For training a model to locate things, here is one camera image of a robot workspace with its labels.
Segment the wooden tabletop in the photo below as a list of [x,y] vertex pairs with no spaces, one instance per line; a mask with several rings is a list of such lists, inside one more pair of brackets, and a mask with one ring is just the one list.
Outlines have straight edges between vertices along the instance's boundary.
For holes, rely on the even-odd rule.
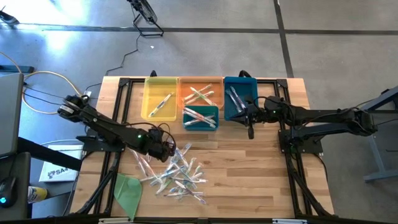
[[[97,110],[112,117],[116,92],[120,77],[104,77]],[[293,105],[309,108],[304,81],[301,78],[288,78],[290,99]],[[143,83],[135,83],[127,122],[144,121],[141,114]],[[259,96],[274,94],[271,85],[258,84]],[[119,121],[122,115],[126,91],[123,93]],[[204,179],[208,182],[198,184],[208,205],[201,205],[193,197],[175,198],[155,196],[158,187],[142,185],[142,198],[136,217],[222,217],[222,218],[291,218],[294,216],[292,198],[284,155],[279,151],[277,131],[279,124],[256,124],[255,138],[248,139],[247,129],[238,123],[225,121],[220,111],[220,126],[215,132],[186,131],[182,127],[181,111],[177,120],[168,122],[177,146],[192,143],[185,156],[196,157],[204,164]],[[71,212],[77,211],[89,199],[98,186],[104,153],[96,152],[83,161],[78,178]],[[165,164],[152,160],[150,165],[157,172],[165,169]],[[303,164],[307,184],[324,208],[333,213],[325,171],[321,162],[311,154],[303,154]],[[135,178],[143,178],[134,156],[125,151],[122,154],[119,172]],[[106,204],[108,187],[104,191],[102,208]],[[300,208],[304,211],[301,190],[298,190]],[[115,201],[112,216],[126,216]]]

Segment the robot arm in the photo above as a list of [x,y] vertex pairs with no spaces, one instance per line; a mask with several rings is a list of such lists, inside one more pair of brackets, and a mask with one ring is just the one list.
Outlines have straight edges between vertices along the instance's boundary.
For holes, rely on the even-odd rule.
[[108,144],[122,142],[127,147],[165,162],[174,155],[175,144],[162,141],[164,131],[152,128],[149,131],[128,128],[130,124],[119,124],[107,116],[96,111],[88,103],[85,96],[67,96],[64,104],[59,107],[61,117],[72,121],[82,122],[96,131]]
[[[254,138],[254,123],[275,123],[283,121],[292,127],[291,138],[308,139],[328,134],[351,133],[369,136],[377,131],[373,117],[366,111],[357,108],[338,110],[306,110],[293,106],[276,96],[264,97],[264,108],[246,99],[248,107],[231,118],[232,121],[249,126],[249,139]],[[305,127],[310,122],[331,123],[330,125]]]

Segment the gray floor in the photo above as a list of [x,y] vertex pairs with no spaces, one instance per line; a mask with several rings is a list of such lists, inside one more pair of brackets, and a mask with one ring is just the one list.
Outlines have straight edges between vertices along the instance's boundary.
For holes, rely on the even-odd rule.
[[[24,1],[23,9],[17,2],[4,2],[4,11],[24,23],[131,27],[131,10],[124,0]],[[278,28],[272,0],[149,2],[164,27]],[[286,29],[398,29],[397,1],[280,0],[280,6]],[[0,36],[0,50],[18,64],[62,73],[83,91],[135,49],[137,33],[0,30]],[[396,35],[288,35],[287,43],[294,76],[305,79],[312,108],[353,106],[398,83]],[[245,69],[254,77],[283,78],[287,75],[281,50],[279,34],[166,33],[162,39],[140,38],[139,51],[127,57],[124,68],[109,75],[148,75],[156,70],[160,76],[235,76]],[[0,58],[0,63],[9,62]],[[29,83],[60,96],[73,94],[67,84],[48,75],[32,77]],[[43,110],[57,109],[29,101]],[[22,107],[20,136],[24,138],[40,143],[79,134],[83,134],[82,125]],[[396,222],[398,179],[363,182],[363,175],[377,171],[366,140],[340,134],[322,143],[336,214]],[[398,169],[398,155],[383,149],[387,167]],[[34,161],[32,171],[40,172],[41,164]],[[66,199],[64,195],[35,204],[34,217],[60,215]]]

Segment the translucent plastic bin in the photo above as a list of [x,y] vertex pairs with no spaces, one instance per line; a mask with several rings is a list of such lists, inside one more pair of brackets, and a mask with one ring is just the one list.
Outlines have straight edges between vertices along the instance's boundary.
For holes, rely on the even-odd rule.
[[[239,98],[244,102],[247,106],[247,103],[244,100],[244,97],[249,95],[253,99],[257,98],[257,80],[255,78],[248,77],[225,77],[224,79],[224,87],[225,90],[230,90],[230,87],[233,87],[236,90]],[[229,121],[230,118],[236,114],[238,114],[238,110],[235,107],[232,99],[228,94],[225,93],[225,107],[224,107],[224,119]]]
[[[209,100],[217,104],[217,107],[221,109],[224,106],[224,82],[223,77],[180,77],[178,79],[178,99],[177,104],[180,108],[185,106],[184,102],[188,102],[197,97],[190,98],[184,101],[184,98],[194,93],[190,87],[196,90],[201,90],[205,86],[211,84],[210,88],[203,90],[201,93],[205,94],[209,91],[214,91],[212,95],[207,96]],[[204,99],[197,99],[193,103],[188,104],[190,106],[209,106]]]
[[213,115],[214,117],[212,118],[214,121],[216,121],[215,128],[210,127],[209,124],[206,122],[198,122],[196,124],[192,125],[184,125],[185,122],[192,121],[195,118],[192,118],[189,115],[184,115],[182,119],[182,126],[188,130],[188,131],[216,131],[219,125],[219,119],[218,119],[218,108],[216,106],[187,106],[187,108],[190,108],[203,116],[210,116]]
[[[177,83],[176,77],[149,77],[145,79],[144,98],[141,117],[147,121],[175,121],[177,119]],[[152,117],[149,114],[170,93],[173,95]]]

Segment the teal bin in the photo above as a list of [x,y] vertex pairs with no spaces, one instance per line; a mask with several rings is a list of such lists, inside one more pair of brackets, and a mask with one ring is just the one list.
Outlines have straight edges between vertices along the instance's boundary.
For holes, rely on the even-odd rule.
[[[224,78],[224,91],[230,90],[230,87],[236,90],[239,98],[247,106],[248,104],[244,101],[245,96],[251,96],[256,99],[257,93],[257,80],[249,77],[225,77]],[[224,119],[229,121],[230,118],[238,113],[235,104],[231,100],[228,94],[224,93]]]
[[198,122],[196,124],[192,124],[189,126],[185,126],[184,124],[188,121],[192,121],[195,118],[192,118],[191,116],[184,114],[183,119],[182,119],[182,126],[188,130],[188,131],[216,131],[219,125],[219,119],[218,119],[218,107],[217,106],[185,106],[187,108],[190,108],[191,110],[194,110],[203,116],[210,116],[214,115],[212,118],[216,123],[214,124],[216,127],[212,128],[210,125],[206,122]]

